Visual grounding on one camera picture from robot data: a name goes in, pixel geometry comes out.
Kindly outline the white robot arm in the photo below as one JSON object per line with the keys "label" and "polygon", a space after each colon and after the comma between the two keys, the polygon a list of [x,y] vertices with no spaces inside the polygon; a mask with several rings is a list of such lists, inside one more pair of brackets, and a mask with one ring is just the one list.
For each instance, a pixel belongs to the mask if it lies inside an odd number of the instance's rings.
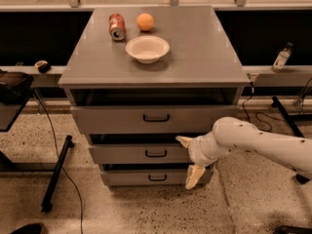
{"label": "white robot arm", "polygon": [[255,125],[233,117],[215,121],[212,130],[202,136],[177,136],[188,149],[190,160],[186,189],[196,186],[206,167],[236,151],[253,151],[297,174],[312,179],[312,140],[261,131]]}

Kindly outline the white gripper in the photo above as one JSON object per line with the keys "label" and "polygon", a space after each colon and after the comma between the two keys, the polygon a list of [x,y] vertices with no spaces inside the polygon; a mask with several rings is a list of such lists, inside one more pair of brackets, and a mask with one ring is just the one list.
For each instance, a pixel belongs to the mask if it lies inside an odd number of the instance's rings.
{"label": "white gripper", "polygon": [[196,165],[190,165],[187,170],[185,188],[192,189],[203,176],[207,166],[216,162],[220,157],[228,153],[228,149],[219,145],[213,133],[195,138],[188,136],[177,136],[175,138],[180,144],[188,148],[191,161]]}

